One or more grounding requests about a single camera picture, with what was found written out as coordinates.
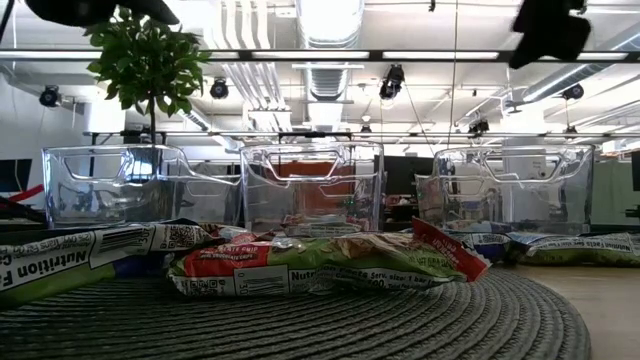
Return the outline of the blue granola bar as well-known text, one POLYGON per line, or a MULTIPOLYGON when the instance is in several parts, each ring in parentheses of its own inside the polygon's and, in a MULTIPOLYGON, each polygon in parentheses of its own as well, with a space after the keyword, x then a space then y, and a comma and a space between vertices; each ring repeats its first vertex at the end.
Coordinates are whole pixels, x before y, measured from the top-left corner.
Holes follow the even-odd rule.
POLYGON ((448 235, 473 247, 478 254, 485 257, 491 263, 503 261, 511 243, 511 239, 508 236, 498 233, 450 231, 448 235))

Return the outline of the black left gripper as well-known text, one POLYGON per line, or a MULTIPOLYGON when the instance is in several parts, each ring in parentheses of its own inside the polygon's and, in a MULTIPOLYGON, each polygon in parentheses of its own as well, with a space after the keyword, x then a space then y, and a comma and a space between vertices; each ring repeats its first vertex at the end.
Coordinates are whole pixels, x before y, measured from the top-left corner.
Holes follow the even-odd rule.
MULTIPOLYGON (((115 0, 24 0, 24 2, 39 18, 73 27, 88 27, 108 21, 116 8, 115 0)), ((119 5, 166 25, 180 23, 164 0, 119 0, 119 5)))

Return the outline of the black monitor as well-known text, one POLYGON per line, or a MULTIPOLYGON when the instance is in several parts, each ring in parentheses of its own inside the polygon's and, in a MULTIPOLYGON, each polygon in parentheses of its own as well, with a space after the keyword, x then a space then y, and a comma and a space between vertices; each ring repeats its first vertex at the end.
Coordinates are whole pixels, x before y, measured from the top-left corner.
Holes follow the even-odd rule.
POLYGON ((26 190, 31 166, 31 159, 0 160, 0 193, 26 190))
POLYGON ((381 193, 416 197, 416 176, 431 175, 433 162, 433 158, 375 155, 374 171, 382 176, 381 193))

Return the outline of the white green snack bag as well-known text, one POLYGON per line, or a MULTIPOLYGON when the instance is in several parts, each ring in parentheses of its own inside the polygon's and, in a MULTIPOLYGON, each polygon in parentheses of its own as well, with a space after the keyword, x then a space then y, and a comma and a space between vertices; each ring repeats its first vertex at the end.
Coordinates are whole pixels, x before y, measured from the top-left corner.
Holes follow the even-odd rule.
POLYGON ((0 234, 0 310, 102 280, 162 276, 174 258, 245 231, 178 219, 0 234))

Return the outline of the clear plastic bin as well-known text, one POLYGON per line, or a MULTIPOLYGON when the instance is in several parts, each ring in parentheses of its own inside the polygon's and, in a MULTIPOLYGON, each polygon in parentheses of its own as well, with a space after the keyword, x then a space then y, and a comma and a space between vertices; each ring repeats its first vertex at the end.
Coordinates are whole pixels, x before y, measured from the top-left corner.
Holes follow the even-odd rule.
POLYGON ((586 232, 594 152, 590 145, 439 151, 432 173, 415 177, 419 217, 458 232, 586 232))
POLYGON ((226 164, 190 164, 165 145, 130 144, 42 150, 45 208, 52 228, 188 219, 235 225, 241 176, 226 164))
POLYGON ((269 144, 241 149, 245 226, 336 233, 380 229, 384 148, 376 142, 269 144))

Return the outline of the green leafy indoor tree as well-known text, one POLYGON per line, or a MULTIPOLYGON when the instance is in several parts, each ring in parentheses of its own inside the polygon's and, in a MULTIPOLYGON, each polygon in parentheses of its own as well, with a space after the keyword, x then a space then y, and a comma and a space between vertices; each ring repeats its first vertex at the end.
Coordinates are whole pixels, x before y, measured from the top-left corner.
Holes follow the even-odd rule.
POLYGON ((107 20, 88 27, 84 36, 101 50, 87 69, 107 85, 107 98, 123 110, 134 108, 150 118, 151 142, 156 142, 156 115, 192 110, 189 97, 204 92, 201 65, 209 55, 200 37, 173 29, 149 15, 118 5, 107 20))

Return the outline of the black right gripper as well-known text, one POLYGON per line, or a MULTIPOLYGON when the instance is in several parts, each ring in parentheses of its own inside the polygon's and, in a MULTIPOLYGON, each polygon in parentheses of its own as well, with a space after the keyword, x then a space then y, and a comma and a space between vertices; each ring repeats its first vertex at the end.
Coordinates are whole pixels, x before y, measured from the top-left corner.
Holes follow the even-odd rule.
POLYGON ((582 10, 586 0, 523 0, 518 16, 563 16, 554 20, 537 20, 513 51, 508 65, 520 69, 547 56, 562 61, 574 61, 586 45, 592 30, 589 20, 568 15, 582 10))

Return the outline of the silver ventilation duct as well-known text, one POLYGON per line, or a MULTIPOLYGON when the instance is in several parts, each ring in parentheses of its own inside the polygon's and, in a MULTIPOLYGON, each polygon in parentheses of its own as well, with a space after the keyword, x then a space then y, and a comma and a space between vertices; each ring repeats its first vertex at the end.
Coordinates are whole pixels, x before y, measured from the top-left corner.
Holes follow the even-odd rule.
MULTIPOLYGON (((298 35, 304 49, 355 49, 359 42, 365 0, 295 0, 298 35)), ((319 101, 340 99, 347 69, 308 69, 307 88, 319 101)))

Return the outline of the round grey woven placemat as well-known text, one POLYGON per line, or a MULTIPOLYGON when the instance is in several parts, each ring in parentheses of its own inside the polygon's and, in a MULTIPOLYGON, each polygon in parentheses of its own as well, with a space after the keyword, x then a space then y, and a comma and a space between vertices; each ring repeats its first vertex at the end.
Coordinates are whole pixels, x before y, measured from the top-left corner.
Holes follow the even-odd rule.
POLYGON ((102 281, 0 311, 0 360, 590 360, 579 312, 504 270, 424 292, 196 298, 102 281))

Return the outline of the green partition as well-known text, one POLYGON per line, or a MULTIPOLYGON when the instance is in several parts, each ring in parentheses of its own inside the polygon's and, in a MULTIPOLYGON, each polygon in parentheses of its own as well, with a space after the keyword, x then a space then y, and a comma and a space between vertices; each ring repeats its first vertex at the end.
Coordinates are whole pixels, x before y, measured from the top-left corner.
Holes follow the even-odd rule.
POLYGON ((627 210, 640 205, 640 191, 634 190, 632 163, 610 160, 596 162, 593 172, 591 223, 593 225, 640 225, 627 210))

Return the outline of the red and green granola bar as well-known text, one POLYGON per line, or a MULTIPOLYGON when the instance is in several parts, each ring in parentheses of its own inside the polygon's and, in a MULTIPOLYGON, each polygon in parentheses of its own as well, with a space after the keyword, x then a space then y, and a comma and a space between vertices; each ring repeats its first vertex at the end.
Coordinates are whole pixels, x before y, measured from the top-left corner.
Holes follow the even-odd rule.
POLYGON ((473 282, 490 261, 472 246, 420 220, 403 232, 278 236, 228 232, 224 243, 193 250, 168 270, 187 296, 264 296, 342 289, 425 290, 473 282))
POLYGON ((368 231, 370 221, 346 215, 287 215, 281 228, 288 237, 333 237, 368 231))

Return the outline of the red orange panel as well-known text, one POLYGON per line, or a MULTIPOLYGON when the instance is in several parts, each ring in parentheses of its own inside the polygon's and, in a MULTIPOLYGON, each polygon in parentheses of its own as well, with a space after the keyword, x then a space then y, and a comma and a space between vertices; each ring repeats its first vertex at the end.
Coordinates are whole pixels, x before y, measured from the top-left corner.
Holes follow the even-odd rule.
POLYGON ((269 194, 287 215, 344 215, 353 206, 355 166, 333 161, 302 162, 275 160, 265 168, 267 179, 276 185, 269 194))

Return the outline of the thin black horizontal rail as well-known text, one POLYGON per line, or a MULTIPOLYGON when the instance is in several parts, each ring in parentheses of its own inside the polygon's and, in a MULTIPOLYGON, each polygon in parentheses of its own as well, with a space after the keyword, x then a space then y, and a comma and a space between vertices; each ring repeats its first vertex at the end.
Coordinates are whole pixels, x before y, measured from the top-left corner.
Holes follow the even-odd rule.
POLYGON ((256 131, 161 131, 160 136, 168 137, 249 137, 249 138, 283 138, 283 137, 303 137, 303 138, 327 138, 327 137, 347 137, 347 138, 640 138, 640 132, 602 132, 602 133, 449 133, 449 132, 256 132, 256 131))

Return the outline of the black metal rig frame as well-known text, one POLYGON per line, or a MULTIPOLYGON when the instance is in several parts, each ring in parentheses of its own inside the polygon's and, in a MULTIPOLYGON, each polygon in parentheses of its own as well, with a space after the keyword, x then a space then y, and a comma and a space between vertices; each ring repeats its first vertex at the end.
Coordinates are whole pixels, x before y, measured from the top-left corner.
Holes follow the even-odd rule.
MULTIPOLYGON (((81 62, 96 60, 99 50, 0 49, 1 61, 81 62)), ((499 51, 390 51, 390 50, 206 50, 212 62, 459 62, 506 63, 512 53, 499 51)))

